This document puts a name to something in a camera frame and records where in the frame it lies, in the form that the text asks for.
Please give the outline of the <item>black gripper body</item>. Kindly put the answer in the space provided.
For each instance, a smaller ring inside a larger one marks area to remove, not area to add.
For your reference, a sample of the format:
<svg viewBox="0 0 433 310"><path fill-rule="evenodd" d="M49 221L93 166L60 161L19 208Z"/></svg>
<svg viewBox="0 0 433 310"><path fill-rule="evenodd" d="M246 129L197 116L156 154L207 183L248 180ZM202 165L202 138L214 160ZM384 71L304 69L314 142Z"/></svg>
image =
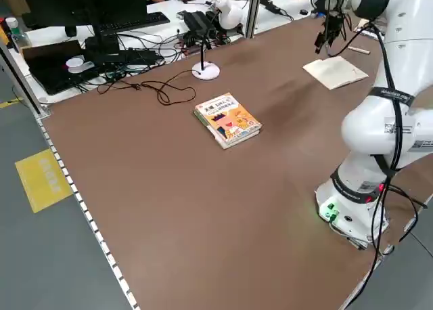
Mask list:
<svg viewBox="0 0 433 310"><path fill-rule="evenodd" d="M325 11L325 21L323 23L325 33L339 33L344 28L346 14L343 11Z"/></svg>

